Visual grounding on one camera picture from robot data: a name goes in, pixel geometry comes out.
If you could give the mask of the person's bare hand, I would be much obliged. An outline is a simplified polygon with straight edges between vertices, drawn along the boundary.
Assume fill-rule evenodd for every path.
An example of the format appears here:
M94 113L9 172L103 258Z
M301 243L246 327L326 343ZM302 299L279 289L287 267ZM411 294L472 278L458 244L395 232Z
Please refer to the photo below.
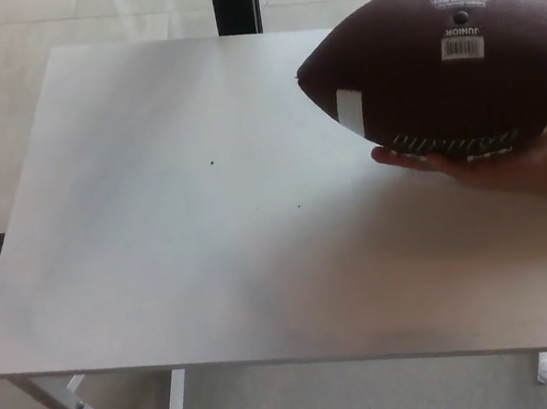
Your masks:
M442 173L486 190L547 196L547 133L521 150L462 163L434 154L414 159L380 146L371 152L372 159L383 165Z

